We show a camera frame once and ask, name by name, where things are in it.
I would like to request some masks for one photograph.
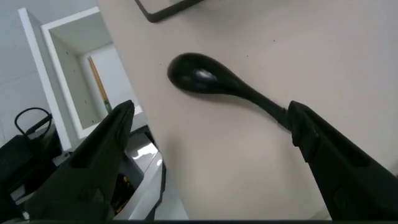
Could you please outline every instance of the black plastic spoon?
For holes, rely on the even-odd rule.
[[[185,53],[169,65],[167,75],[179,89],[195,93],[226,94],[249,100],[275,118],[286,129],[287,110],[266,98],[216,60],[202,54]]]

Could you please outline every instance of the table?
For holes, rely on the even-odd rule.
[[[134,1],[99,1],[191,219],[325,218],[327,210],[288,132],[244,100],[176,89],[170,61],[209,55],[280,105],[305,103],[396,174],[397,7],[395,0],[204,1],[151,24]]]

